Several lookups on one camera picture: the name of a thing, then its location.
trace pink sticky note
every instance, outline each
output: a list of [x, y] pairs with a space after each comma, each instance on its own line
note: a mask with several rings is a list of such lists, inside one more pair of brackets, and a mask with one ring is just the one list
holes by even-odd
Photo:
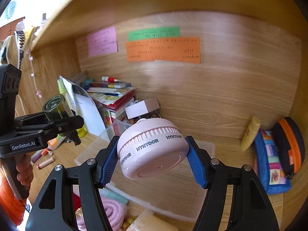
[[110, 27], [87, 37], [90, 57], [118, 52], [115, 30], [114, 27]]

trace white box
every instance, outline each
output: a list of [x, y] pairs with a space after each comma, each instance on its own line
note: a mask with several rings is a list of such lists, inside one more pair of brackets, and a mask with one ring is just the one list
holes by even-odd
[[132, 119], [137, 116], [145, 115], [147, 113], [150, 113], [156, 109], [160, 108], [157, 98], [150, 98], [143, 100], [141, 102], [137, 102], [136, 104], [133, 104], [131, 106], [128, 106], [125, 108], [127, 118]]

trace orange zipper pouch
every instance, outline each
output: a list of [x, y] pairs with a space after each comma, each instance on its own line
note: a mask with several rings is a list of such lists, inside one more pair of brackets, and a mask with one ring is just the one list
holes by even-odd
[[305, 158], [305, 145], [301, 132], [290, 117], [275, 123], [272, 136], [278, 149], [279, 160], [287, 178], [296, 174]]

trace orange sleeve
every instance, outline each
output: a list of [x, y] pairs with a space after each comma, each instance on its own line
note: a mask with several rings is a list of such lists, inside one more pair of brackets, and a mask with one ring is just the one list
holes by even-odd
[[25, 212], [24, 206], [26, 205], [27, 200], [19, 201], [14, 197], [11, 187], [1, 171], [0, 180], [0, 205], [15, 225], [19, 226], [23, 221], [23, 215]]

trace pink rope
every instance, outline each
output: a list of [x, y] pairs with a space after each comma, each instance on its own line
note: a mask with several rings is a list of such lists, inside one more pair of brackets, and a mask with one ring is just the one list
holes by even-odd
[[[126, 216], [125, 206], [116, 200], [103, 197], [101, 197], [101, 199], [106, 215], [112, 227], [112, 230], [119, 231], [123, 224], [124, 217]], [[77, 219], [78, 229], [80, 231], [87, 231], [86, 225], [84, 223], [84, 215], [82, 214], [80, 217], [77, 217], [76, 219]]]

